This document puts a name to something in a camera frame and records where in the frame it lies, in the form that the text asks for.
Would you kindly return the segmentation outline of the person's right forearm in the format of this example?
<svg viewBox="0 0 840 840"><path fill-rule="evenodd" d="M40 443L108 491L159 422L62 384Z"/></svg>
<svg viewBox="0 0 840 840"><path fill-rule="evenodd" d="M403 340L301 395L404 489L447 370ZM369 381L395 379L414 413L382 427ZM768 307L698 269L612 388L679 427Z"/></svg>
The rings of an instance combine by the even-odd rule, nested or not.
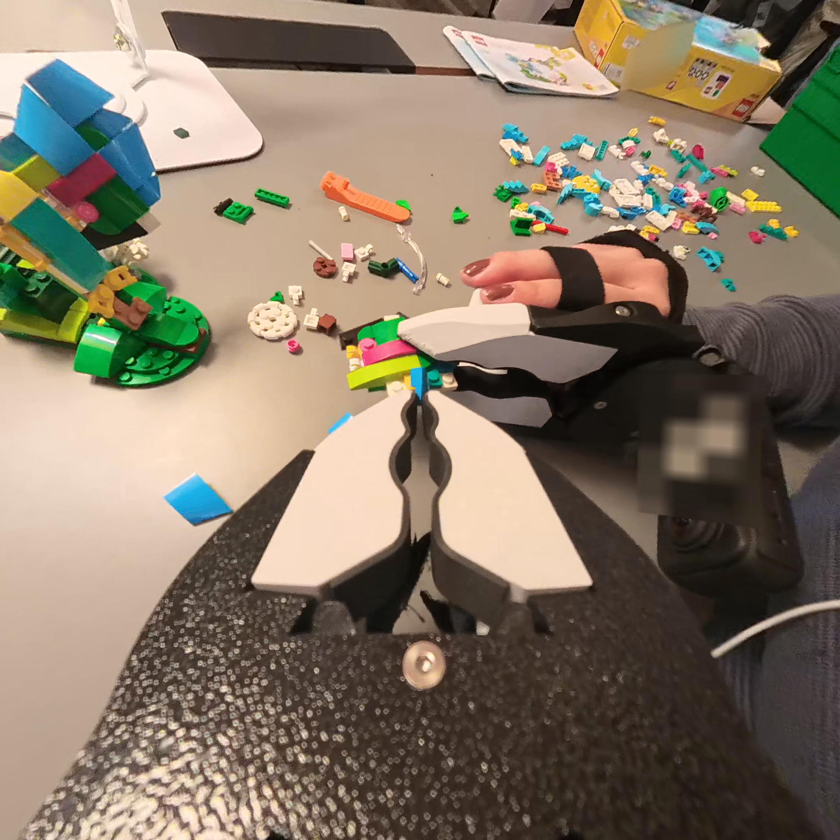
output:
<svg viewBox="0 0 840 840"><path fill-rule="evenodd" d="M839 428L839 296L687 308L683 322L767 387L781 427Z"/></svg>

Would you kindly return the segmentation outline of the person's right hand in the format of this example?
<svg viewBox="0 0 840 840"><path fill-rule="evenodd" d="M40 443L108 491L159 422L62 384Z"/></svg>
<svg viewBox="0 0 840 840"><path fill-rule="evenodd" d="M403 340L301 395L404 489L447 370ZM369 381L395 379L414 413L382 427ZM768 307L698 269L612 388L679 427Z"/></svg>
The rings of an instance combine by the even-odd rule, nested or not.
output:
<svg viewBox="0 0 840 840"><path fill-rule="evenodd" d="M639 301L670 314L668 272L663 263L634 248L577 245L597 266L607 303ZM564 289L562 272L545 250L499 252L475 261L460 272L468 287L480 290L484 304L521 303L557 308Z"/></svg>

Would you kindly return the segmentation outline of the white round lego plate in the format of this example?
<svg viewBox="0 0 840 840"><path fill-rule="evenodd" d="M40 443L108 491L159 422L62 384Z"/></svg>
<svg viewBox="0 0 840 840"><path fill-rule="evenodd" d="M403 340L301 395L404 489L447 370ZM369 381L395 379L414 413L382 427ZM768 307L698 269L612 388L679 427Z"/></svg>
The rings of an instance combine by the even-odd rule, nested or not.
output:
<svg viewBox="0 0 840 840"><path fill-rule="evenodd" d="M266 301L253 307L248 314L247 324L256 337L280 341L296 333L299 320L294 310L284 302Z"/></svg>

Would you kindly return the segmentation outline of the green plastic bin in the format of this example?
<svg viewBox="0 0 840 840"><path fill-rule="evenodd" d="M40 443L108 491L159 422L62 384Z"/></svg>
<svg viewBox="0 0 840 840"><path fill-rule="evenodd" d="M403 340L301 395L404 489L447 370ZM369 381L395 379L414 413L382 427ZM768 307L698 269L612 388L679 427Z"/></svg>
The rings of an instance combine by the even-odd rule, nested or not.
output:
<svg viewBox="0 0 840 840"><path fill-rule="evenodd" d="M772 128L760 149L839 215L839 50L835 49Z"/></svg>

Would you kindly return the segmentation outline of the clear stand bracket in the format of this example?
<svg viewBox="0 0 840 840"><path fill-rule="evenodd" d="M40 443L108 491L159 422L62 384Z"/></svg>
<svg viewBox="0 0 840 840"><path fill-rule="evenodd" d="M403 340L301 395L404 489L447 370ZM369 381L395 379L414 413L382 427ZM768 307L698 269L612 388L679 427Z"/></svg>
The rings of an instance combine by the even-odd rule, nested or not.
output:
<svg viewBox="0 0 840 840"><path fill-rule="evenodd" d="M129 84L131 89L136 91L150 75L145 48L134 21L130 1L111 1L110 4L114 16L113 40L129 60L133 73Z"/></svg>

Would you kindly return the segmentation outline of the large colourful lego model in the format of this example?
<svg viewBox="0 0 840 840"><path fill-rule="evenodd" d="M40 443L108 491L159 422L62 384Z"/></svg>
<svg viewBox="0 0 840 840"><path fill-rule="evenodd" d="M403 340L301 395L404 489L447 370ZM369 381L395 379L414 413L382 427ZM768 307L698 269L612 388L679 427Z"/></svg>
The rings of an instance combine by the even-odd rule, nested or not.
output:
<svg viewBox="0 0 840 840"><path fill-rule="evenodd" d="M137 122L61 59L23 80L1 143L1 330L125 388L200 363L207 318L140 267L161 186Z"/></svg>

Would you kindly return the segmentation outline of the white stand base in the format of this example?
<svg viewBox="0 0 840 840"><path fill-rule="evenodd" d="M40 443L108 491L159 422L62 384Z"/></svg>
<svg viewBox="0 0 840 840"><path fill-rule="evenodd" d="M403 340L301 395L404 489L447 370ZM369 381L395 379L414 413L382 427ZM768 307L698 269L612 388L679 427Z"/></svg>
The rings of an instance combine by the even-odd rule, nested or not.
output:
<svg viewBox="0 0 840 840"><path fill-rule="evenodd" d="M245 161L262 151L260 132L202 61L173 50L149 50L146 58L150 75L135 91L129 60L116 49L3 53L1 135L12 131L25 78L60 59L114 94L108 109L138 123L159 173ZM191 136L175 137L179 127Z"/></svg>

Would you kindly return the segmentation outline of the closed lego instruction booklet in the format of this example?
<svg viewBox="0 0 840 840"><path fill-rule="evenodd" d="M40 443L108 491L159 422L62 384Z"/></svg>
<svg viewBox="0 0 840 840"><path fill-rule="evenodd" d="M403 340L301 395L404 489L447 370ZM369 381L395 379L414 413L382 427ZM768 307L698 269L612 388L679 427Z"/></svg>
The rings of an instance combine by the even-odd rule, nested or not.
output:
<svg viewBox="0 0 840 840"><path fill-rule="evenodd" d="M497 38L452 25L443 34L478 78L509 92L607 98L619 90L572 47Z"/></svg>

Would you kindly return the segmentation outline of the pile of loose lego pieces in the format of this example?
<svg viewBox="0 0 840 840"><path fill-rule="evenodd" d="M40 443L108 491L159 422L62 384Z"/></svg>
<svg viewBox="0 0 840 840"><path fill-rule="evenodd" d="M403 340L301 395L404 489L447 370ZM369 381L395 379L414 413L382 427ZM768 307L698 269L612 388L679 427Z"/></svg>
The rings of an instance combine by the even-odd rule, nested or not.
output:
<svg viewBox="0 0 840 840"><path fill-rule="evenodd" d="M755 245L774 239L789 241L799 235L796 226L778 215L783 207L748 187L733 185L739 173L729 165L713 166L703 161L703 148L686 147L680 138L670 139L665 122L652 117L656 128L651 141L661 144L677 164L675 178L651 161L638 129L615 143L595 143L577 133L553 154L543 146L531 154L524 135L506 126L500 146L512 165L535 164L542 180L531 185L519 179L498 186L495 197L508 203L509 226L517 237L546 234L565 237L569 230L558 223L557 211L565 205L580 208L591 220L605 220L609 228L577 245L609 245L638 250L663 263L668 272L670 314L678 319L677 300L687 288L683 267L690 254L717 274L726 258L715 242L728 215L754 217L748 239ZM589 253L577 245L544 245L563 275L558 309L579 311L605 302L602 278Z"/></svg>

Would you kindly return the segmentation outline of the black table panel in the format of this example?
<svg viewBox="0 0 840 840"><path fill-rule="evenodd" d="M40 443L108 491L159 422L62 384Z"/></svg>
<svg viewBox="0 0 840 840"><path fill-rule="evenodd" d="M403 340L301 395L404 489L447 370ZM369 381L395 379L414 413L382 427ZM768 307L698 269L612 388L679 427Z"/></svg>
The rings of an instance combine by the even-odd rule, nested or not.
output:
<svg viewBox="0 0 840 840"><path fill-rule="evenodd" d="M414 75L415 64L381 28L164 10L175 48L207 67Z"/></svg>

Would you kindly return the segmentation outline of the clear lego piece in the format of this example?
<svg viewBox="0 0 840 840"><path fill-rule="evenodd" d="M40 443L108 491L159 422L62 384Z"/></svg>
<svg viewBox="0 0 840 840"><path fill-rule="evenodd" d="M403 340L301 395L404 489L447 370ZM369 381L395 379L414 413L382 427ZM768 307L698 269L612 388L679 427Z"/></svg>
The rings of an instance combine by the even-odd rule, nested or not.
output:
<svg viewBox="0 0 840 840"><path fill-rule="evenodd" d="M411 234L410 231L406 229L403 224L397 224L395 226L397 235L402 240L402 242L412 250L417 260L417 270L413 270L419 275L419 281L415 284L413 283L413 294L414 296L419 296L425 290L427 285L428 279L428 266L427 261L424 255L424 252L421 250L420 246L416 242L415 238Z"/></svg>

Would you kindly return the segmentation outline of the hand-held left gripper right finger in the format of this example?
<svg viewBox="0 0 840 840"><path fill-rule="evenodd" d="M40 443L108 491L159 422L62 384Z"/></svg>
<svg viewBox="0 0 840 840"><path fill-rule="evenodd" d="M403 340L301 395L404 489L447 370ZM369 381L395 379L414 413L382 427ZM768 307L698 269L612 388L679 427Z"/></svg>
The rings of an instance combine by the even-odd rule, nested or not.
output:
<svg viewBox="0 0 840 840"><path fill-rule="evenodd" d="M438 392L423 399L437 485L432 570L442 595L490 627L510 603L584 592L593 579L526 450Z"/></svg>

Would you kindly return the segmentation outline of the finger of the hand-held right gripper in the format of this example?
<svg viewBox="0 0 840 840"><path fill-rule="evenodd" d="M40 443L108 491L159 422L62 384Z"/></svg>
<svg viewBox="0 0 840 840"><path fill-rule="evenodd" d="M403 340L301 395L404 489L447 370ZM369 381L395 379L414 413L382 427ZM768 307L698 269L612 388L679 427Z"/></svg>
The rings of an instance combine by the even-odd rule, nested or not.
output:
<svg viewBox="0 0 840 840"><path fill-rule="evenodd" d="M453 400L495 424L541 428L553 417L549 384L527 371L458 364Z"/></svg>
<svg viewBox="0 0 840 840"><path fill-rule="evenodd" d="M458 388L553 389L597 373L618 348L570 318L579 313L522 303L447 308L408 318L398 337L452 364Z"/></svg>

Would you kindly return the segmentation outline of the small colourful lego assembly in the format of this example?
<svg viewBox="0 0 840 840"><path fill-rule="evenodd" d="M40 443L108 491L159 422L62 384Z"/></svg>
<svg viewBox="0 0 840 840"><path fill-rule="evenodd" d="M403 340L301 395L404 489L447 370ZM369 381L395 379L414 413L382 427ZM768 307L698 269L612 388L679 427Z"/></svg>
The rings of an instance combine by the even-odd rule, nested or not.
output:
<svg viewBox="0 0 840 840"><path fill-rule="evenodd" d="M453 364L433 360L400 337L405 320L398 312L339 333L351 392L389 396L410 392L423 397L427 392L457 388Z"/></svg>

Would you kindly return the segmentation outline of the person's leg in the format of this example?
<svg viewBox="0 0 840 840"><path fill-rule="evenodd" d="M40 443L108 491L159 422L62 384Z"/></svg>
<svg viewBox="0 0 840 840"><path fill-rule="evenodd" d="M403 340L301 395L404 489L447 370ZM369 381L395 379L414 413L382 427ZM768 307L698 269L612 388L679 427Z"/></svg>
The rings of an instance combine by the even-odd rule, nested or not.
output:
<svg viewBox="0 0 840 840"><path fill-rule="evenodd" d="M803 576L797 586L750 601L717 600L704 627L718 646L747 627L839 596L838 442L795 493ZM737 706L811 821L839 838L838 610L798 617L719 660Z"/></svg>

